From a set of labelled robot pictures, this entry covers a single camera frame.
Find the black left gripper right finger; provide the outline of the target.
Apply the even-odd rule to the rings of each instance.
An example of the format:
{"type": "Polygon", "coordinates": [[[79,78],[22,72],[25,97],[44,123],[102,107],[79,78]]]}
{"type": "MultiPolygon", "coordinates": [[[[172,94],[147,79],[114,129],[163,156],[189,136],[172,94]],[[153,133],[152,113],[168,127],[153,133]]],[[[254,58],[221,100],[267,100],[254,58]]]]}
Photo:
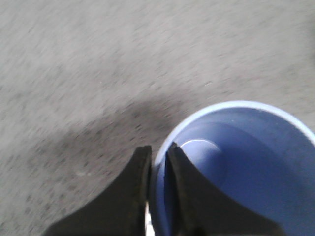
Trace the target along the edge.
{"type": "Polygon", "coordinates": [[[210,183],[184,151],[166,153],[167,210],[173,236],[280,236],[281,227],[237,203],[210,183]]]}

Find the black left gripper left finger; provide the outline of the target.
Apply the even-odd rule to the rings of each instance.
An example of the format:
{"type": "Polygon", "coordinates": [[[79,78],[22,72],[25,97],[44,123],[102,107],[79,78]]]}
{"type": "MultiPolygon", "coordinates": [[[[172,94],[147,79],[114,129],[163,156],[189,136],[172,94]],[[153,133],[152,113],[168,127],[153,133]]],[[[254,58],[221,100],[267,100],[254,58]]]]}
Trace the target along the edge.
{"type": "Polygon", "coordinates": [[[137,147],[125,168],[95,199],[48,227],[47,236],[143,236],[151,146],[137,147]]]}

